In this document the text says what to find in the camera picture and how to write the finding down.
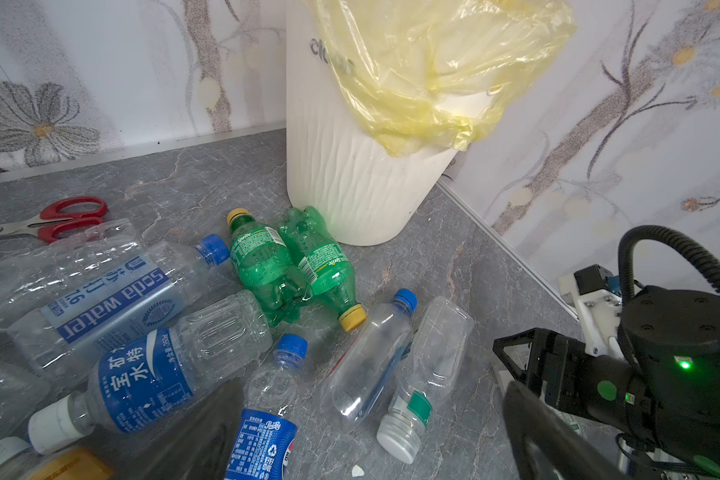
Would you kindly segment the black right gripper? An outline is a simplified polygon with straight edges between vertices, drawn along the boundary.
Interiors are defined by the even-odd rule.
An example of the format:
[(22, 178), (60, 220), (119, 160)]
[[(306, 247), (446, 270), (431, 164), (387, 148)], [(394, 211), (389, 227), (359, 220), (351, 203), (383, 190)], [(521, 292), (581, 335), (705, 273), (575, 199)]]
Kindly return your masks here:
[(542, 328), (495, 339), (493, 353), (495, 370), (522, 384), (530, 361), (530, 390), (547, 405), (617, 429), (628, 427), (626, 393), (635, 370), (627, 362), (589, 355), (581, 341)]

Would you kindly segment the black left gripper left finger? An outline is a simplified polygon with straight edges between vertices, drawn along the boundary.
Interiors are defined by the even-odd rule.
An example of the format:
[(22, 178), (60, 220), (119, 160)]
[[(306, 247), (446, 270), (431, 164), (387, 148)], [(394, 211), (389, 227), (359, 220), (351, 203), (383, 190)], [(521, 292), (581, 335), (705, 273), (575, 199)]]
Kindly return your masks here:
[(222, 479), (244, 407), (243, 382), (216, 388), (115, 479)]

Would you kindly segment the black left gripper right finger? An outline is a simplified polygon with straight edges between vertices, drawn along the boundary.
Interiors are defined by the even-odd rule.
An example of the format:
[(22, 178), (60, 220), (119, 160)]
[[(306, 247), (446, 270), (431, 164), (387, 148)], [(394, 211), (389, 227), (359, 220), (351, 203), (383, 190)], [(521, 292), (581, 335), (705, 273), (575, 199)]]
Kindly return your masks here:
[(616, 465), (577, 435), (530, 389), (513, 380), (503, 398), (503, 418), (518, 475), (538, 479), (529, 449), (535, 445), (566, 479), (623, 479)]

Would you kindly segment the crushed clear bottle back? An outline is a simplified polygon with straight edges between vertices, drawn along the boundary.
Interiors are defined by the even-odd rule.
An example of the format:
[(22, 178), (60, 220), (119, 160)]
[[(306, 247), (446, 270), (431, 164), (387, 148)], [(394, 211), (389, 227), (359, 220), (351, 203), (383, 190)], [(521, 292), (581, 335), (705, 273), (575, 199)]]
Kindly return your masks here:
[(143, 249), (142, 234), (123, 219), (0, 260), (0, 333), (29, 311)]

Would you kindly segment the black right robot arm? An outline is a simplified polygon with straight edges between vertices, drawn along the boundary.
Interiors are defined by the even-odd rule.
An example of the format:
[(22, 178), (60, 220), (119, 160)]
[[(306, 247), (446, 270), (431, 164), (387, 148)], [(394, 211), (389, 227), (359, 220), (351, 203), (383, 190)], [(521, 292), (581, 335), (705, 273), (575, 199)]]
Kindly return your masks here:
[[(674, 250), (711, 291), (637, 282), (645, 240)], [(511, 375), (504, 417), (521, 475), (536, 474), (535, 443), (566, 476), (619, 476), (560, 421), (567, 413), (617, 429), (649, 469), (720, 479), (720, 261), (677, 230), (642, 225), (621, 238), (616, 272), (593, 265), (573, 283), (582, 339), (533, 328), (493, 344)]]

